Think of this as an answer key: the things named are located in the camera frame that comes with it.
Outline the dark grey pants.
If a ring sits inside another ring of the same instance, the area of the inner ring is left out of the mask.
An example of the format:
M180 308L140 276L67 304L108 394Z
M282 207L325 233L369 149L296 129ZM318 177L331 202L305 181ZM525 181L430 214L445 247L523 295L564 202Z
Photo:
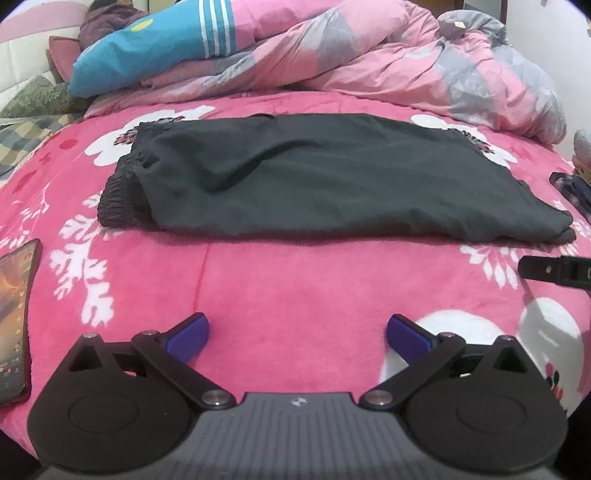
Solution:
M457 130L367 114L143 123L99 223L205 239L572 242L571 214Z

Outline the black smartphone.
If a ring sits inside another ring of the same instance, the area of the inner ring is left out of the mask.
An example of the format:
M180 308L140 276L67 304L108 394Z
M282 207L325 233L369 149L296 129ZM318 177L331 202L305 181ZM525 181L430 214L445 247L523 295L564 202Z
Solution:
M33 239L1 258L0 401L5 407L31 393L28 306L42 251Z

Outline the pink floral blanket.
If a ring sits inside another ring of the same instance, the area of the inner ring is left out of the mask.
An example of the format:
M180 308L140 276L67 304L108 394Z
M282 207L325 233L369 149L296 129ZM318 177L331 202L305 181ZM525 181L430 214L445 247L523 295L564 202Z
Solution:
M49 138L1 185L1 249L42 244L28 309L32 390L39 393L74 341L97 332L126 341L204 312L211 337L195 368L235 395L363 393L401 360L385 343L400 313L471 343L519 339L573 412L590 390L590 298L523 282L517 245L384 239L328 245L204 243L143 232L111 233L96 220L99 195L140 123L252 114L369 113L484 142L487 157L567 209L550 185L571 163L506 133L380 101L321 92L238 94L132 107Z

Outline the pink grey quilt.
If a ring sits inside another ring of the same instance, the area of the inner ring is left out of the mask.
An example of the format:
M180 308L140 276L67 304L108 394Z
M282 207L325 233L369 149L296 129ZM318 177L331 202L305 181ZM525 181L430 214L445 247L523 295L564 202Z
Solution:
M98 97L89 117L280 88L412 107L546 145L567 130L551 78L475 10L440 16L410 1L346 1L221 59L184 61Z

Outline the plaid pillow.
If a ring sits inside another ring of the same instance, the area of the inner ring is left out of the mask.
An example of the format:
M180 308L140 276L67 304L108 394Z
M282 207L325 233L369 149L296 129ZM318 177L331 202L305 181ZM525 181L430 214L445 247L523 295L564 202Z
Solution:
M2 118L1 183L5 183L44 141L82 118L82 113Z

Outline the green floral pillow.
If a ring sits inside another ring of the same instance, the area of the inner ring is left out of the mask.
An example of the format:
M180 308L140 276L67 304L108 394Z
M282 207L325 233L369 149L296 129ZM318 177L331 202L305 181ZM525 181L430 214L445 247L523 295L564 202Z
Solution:
M2 118L26 118L84 113L93 102L73 96L69 84L52 84L42 76L34 77L1 110Z

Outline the dark pink cushion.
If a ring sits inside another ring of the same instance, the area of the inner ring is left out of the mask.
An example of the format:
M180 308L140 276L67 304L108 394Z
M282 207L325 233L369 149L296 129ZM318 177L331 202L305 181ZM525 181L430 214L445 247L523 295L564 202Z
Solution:
M49 60L64 82L71 81L73 66L81 51L77 39L63 36L50 36L48 38Z

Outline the blue pink striped pillow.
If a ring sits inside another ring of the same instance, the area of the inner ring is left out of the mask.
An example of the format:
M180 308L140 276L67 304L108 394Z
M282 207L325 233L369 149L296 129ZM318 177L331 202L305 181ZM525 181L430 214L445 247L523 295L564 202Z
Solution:
M338 6L337 1L179 1L82 50L69 91L90 98L187 60L228 57Z

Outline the maroon padded jacket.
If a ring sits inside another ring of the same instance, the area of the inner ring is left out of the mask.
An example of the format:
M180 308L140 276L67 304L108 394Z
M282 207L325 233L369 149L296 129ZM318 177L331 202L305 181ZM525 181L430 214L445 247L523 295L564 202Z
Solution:
M132 1L93 1L80 27L80 48L85 50L103 37L124 29L147 15L147 12L135 8Z

